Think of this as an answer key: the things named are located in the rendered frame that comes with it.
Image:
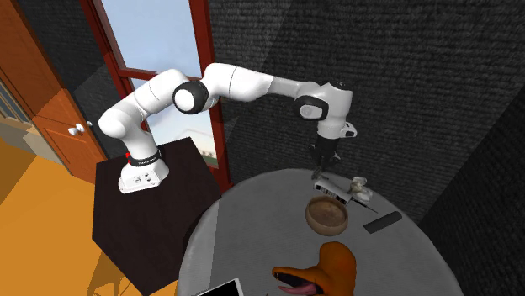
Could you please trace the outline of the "red framed window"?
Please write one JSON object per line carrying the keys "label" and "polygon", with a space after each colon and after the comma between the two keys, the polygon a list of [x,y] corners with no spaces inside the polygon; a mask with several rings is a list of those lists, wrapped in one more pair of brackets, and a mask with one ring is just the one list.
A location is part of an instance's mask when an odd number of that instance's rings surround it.
{"label": "red framed window", "polygon": [[[157,73],[177,69],[189,79],[214,61],[208,0],[79,0],[121,97]],[[232,187],[221,106],[186,115],[174,107],[142,123],[158,145],[189,136],[222,191]]]}

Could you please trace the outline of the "round grey table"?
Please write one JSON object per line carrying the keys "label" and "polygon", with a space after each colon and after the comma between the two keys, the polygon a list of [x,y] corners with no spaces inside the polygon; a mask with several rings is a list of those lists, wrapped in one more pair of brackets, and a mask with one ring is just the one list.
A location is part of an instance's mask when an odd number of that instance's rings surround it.
{"label": "round grey table", "polygon": [[[305,220],[310,200],[319,196],[312,172],[266,172],[224,193],[201,217],[183,258],[178,296],[195,296],[237,278],[244,296],[290,296],[280,290],[274,267],[317,264],[329,239]],[[382,230],[364,226],[396,211],[374,193],[368,207],[347,205],[348,225],[335,241],[357,259],[355,296],[464,296],[431,240],[407,216]]]}

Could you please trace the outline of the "black tablet with white frame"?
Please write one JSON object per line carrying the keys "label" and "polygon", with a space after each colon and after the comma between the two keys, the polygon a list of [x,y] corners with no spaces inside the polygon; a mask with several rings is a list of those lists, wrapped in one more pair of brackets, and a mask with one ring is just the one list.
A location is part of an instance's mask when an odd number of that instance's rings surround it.
{"label": "black tablet with white frame", "polygon": [[217,287],[209,288],[194,296],[245,296],[239,278],[231,279]]}

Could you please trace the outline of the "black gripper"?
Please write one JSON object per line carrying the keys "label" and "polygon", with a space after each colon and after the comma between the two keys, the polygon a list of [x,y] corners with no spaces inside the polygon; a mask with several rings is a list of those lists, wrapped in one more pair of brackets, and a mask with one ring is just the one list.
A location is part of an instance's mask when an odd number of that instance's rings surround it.
{"label": "black gripper", "polygon": [[324,160],[324,169],[335,166],[341,157],[336,153],[338,139],[327,139],[320,135],[316,138],[316,144],[310,144],[309,151],[315,169],[312,172],[311,179],[316,180],[322,173],[322,163]]}

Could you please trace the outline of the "orange duck figure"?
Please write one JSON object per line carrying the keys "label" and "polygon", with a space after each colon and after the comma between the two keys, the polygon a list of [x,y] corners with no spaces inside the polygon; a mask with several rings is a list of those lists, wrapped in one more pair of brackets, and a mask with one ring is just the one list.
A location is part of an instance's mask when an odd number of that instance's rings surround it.
{"label": "orange duck figure", "polygon": [[347,246],[340,242],[324,243],[319,261],[305,269],[274,267],[272,275],[288,287],[278,288],[299,296],[354,296],[357,263]]}

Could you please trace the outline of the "black remote control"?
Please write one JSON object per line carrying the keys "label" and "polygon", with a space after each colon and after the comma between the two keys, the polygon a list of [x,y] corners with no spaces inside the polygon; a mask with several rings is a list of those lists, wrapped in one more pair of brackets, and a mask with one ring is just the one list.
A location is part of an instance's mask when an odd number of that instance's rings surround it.
{"label": "black remote control", "polygon": [[363,228],[369,233],[376,233],[398,221],[402,220],[402,214],[399,211],[393,211],[380,218],[377,218],[366,225]]}

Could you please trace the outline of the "orange door with white knob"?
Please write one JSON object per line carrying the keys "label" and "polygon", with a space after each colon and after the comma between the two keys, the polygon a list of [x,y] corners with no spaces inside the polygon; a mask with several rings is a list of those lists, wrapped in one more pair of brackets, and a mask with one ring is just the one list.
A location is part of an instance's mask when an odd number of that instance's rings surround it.
{"label": "orange door with white knob", "polygon": [[0,78],[68,171],[94,183],[106,156],[15,0],[0,0]]}

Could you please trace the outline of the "dark robot stand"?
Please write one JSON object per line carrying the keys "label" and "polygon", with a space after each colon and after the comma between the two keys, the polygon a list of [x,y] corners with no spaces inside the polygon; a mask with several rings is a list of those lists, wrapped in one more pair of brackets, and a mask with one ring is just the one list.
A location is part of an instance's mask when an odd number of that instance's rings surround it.
{"label": "dark robot stand", "polygon": [[190,138],[160,147],[169,167],[159,186],[122,193],[120,156],[99,162],[93,209],[93,240],[143,296],[178,280],[184,252],[203,213],[221,197]]}

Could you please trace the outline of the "brown wooden bowl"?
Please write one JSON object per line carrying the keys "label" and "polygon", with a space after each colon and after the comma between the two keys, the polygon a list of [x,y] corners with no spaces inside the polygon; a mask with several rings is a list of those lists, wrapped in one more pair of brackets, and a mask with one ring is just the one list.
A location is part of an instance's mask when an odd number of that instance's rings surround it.
{"label": "brown wooden bowl", "polygon": [[347,209],[334,198],[318,196],[312,198],[305,208],[308,226],[319,235],[340,235],[348,225]]}

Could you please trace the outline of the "black pen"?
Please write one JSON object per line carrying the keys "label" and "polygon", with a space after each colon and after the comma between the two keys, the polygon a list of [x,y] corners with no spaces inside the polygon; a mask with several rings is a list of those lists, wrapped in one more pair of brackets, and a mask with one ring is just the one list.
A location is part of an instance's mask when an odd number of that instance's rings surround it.
{"label": "black pen", "polygon": [[359,204],[359,205],[365,207],[366,209],[369,209],[369,210],[375,212],[376,214],[378,214],[378,212],[377,212],[376,210],[370,208],[366,203],[360,201],[359,199],[356,199],[356,198],[354,198],[354,197],[351,197],[351,201],[353,201],[353,202],[355,202],[355,203],[357,203],[357,204]]}

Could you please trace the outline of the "white figure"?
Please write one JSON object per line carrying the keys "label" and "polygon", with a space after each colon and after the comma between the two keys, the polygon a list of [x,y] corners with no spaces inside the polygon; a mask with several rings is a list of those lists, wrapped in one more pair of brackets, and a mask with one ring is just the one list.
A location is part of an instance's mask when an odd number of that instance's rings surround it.
{"label": "white figure", "polygon": [[367,179],[365,177],[354,177],[348,191],[353,198],[364,204],[368,204],[373,197],[373,192],[365,187],[366,183]]}

